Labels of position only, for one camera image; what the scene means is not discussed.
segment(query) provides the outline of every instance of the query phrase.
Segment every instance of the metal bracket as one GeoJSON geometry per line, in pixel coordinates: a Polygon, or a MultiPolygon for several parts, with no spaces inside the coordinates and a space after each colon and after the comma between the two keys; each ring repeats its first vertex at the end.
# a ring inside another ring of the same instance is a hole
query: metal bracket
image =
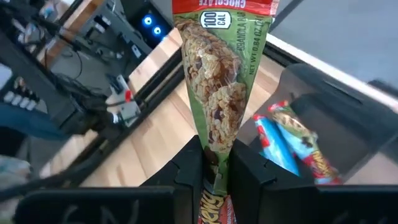
{"type": "MultiPolygon", "coordinates": [[[[117,93],[117,91],[111,87],[112,95],[110,96],[111,99],[117,102],[123,102],[126,100],[126,94],[130,93],[130,88],[122,75],[119,75],[116,78],[119,86],[123,89],[122,92],[117,93]]],[[[120,115],[123,119],[124,125],[130,127],[133,122],[138,118],[139,114],[141,113],[138,104],[135,100],[130,102],[126,102],[121,104],[118,108],[118,115],[120,115]]]]}

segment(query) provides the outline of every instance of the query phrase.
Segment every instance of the granola bar text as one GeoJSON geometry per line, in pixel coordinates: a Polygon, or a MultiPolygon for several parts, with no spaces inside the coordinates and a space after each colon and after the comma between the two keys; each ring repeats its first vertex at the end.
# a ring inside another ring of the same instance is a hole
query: granola bar text
{"type": "Polygon", "coordinates": [[[220,208],[224,204],[224,198],[212,195],[206,190],[203,191],[203,195],[200,201],[200,215],[201,219],[205,223],[209,224],[220,224],[220,208]]]}
{"type": "Polygon", "coordinates": [[[238,27],[236,29],[236,50],[244,51],[246,49],[246,13],[237,12],[238,27]]]}
{"type": "Polygon", "coordinates": [[[256,64],[258,52],[262,52],[260,47],[260,41],[262,37],[262,28],[264,27],[265,22],[264,20],[259,17],[254,21],[254,40],[253,40],[253,47],[252,47],[252,55],[250,57],[250,67],[249,67],[249,75],[255,75],[257,67],[254,65],[256,64]]]}

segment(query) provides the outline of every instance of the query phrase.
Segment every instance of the red tag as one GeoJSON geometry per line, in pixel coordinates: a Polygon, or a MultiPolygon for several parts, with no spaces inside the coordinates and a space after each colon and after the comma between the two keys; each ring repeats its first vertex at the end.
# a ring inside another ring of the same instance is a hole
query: red tag
{"type": "Polygon", "coordinates": [[[258,120],[260,120],[260,119],[262,119],[262,118],[266,118],[266,117],[263,116],[263,115],[259,115],[259,114],[253,115],[253,120],[254,120],[254,121],[258,121],[258,120]]]}
{"type": "Polygon", "coordinates": [[[269,111],[269,112],[273,112],[273,111],[276,110],[277,108],[287,106],[288,104],[289,104],[289,103],[287,102],[287,100],[281,101],[281,102],[279,102],[279,103],[274,103],[273,105],[270,105],[270,106],[268,107],[268,111],[269,111]]]}
{"type": "Polygon", "coordinates": [[[266,136],[266,132],[265,132],[264,128],[261,125],[259,125],[257,127],[257,131],[259,132],[261,146],[262,147],[268,147],[270,144],[269,144],[269,140],[268,140],[268,138],[266,136]]]}
{"type": "Polygon", "coordinates": [[[130,102],[131,98],[132,98],[131,90],[126,90],[126,92],[124,92],[124,100],[126,100],[126,102],[130,102]]]}

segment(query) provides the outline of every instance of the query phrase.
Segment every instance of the blue wrapper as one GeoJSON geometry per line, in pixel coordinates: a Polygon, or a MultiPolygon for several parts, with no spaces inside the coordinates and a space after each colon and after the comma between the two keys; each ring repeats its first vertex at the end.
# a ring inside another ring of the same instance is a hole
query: blue wrapper
{"type": "Polygon", "coordinates": [[[253,118],[262,144],[260,155],[300,176],[293,155],[275,123],[264,116],[254,115],[253,118]]]}

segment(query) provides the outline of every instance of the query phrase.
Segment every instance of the white sticker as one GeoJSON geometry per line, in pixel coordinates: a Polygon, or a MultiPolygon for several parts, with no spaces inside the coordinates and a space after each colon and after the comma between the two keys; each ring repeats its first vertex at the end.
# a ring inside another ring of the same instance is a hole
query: white sticker
{"type": "Polygon", "coordinates": [[[200,24],[204,28],[228,29],[231,25],[231,14],[225,11],[206,11],[200,15],[200,24]]]}
{"type": "Polygon", "coordinates": [[[102,16],[102,21],[104,21],[108,26],[111,25],[111,21],[107,17],[102,16]]]}
{"type": "Polygon", "coordinates": [[[98,30],[98,32],[100,32],[102,34],[105,32],[105,28],[103,26],[101,26],[100,24],[98,24],[98,23],[96,23],[94,25],[94,27],[98,30]]]}
{"type": "Polygon", "coordinates": [[[3,97],[4,102],[9,103],[14,99],[15,94],[11,91],[8,91],[7,94],[3,97]]]}
{"type": "Polygon", "coordinates": [[[30,103],[26,106],[26,109],[31,111],[35,108],[36,105],[37,105],[36,101],[31,100],[30,103]]]}
{"type": "Polygon", "coordinates": [[[138,50],[137,46],[133,44],[131,50],[136,55],[137,58],[141,57],[141,52],[138,50]]]}
{"type": "Polygon", "coordinates": [[[11,101],[11,104],[14,106],[17,106],[22,100],[22,96],[21,95],[16,95],[14,97],[14,99],[11,101]]]}
{"type": "Polygon", "coordinates": [[[19,104],[20,108],[25,108],[28,104],[30,103],[30,99],[28,97],[25,97],[21,103],[19,104]]]}

